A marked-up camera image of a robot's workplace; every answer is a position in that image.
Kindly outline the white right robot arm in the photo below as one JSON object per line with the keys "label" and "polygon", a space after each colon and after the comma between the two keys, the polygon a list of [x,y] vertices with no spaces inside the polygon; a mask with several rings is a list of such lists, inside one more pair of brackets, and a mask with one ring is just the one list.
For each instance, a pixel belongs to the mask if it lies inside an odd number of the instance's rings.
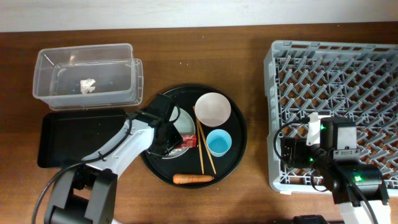
{"label": "white right robot arm", "polygon": [[278,154],[280,161],[320,174],[345,223],[390,223],[387,187],[378,167],[359,159],[355,122],[313,113],[294,124],[308,125],[307,141],[289,156]]}

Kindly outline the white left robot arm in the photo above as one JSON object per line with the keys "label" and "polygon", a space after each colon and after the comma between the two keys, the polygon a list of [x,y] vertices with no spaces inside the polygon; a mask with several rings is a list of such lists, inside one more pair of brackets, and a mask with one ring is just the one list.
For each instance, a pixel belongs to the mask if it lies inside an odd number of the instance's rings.
{"label": "white left robot arm", "polygon": [[144,151],[164,157],[181,145],[175,128],[180,108],[157,115],[149,110],[125,116],[121,129],[96,151],[68,162],[45,186],[51,189],[45,223],[116,223],[118,179]]}

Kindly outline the white tissue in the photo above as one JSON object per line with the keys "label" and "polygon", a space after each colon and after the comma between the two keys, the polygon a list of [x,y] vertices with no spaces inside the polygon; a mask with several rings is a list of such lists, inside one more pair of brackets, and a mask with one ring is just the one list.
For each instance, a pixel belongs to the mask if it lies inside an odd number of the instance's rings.
{"label": "white tissue", "polygon": [[96,81],[92,78],[88,78],[86,80],[80,81],[80,91],[81,94],[88,94],[95,90],[95,86],[93,86]]}

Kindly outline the red snack wrapper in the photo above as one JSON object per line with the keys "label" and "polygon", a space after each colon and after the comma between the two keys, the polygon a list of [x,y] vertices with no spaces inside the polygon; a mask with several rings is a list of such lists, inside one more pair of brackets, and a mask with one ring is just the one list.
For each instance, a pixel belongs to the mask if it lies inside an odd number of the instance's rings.
{"label": "red snack wrapper", "polygon": [[182,136],[183,143],[181,147],[192,148],[197,145],[197,136],[196,135],[183,135]]}

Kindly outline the light blue cup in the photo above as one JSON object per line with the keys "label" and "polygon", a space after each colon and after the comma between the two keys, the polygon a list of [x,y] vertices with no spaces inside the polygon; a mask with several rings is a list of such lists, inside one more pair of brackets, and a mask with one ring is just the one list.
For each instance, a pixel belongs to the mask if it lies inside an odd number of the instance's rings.
{"label": "light blue cup", "polygon": [[215,129],[207,135],[206,144],[212,156],[222,157],[231,148],[232,139],[227,131]]}

